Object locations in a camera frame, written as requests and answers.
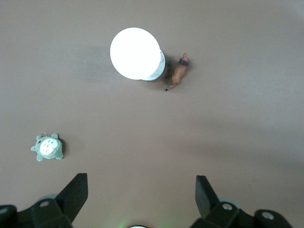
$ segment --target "glowing lamp shade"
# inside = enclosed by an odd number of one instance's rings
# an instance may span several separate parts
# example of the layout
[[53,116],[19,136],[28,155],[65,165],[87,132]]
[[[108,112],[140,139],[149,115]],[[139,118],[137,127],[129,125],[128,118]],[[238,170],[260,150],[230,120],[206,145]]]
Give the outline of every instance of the glowing lamp shade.
[[156,39],[141,28],[127,28],[119,32],[110,48],[115,69],[135,80],[152,76],[160,66],[162,55]]

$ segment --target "plush toy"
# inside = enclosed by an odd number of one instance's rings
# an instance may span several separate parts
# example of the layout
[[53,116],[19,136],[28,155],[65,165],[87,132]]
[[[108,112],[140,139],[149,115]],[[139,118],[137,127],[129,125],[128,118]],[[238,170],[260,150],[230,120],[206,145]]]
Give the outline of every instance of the plush toy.
[[44,158],[47,159],[62,159],[62,144],[58,139],[58,134],[54,133],[48,136],[47,133],[43,132],[41,135],[37,136],[36,145],[31,148],[32,151],[37,152],[37,161],[42,161]]

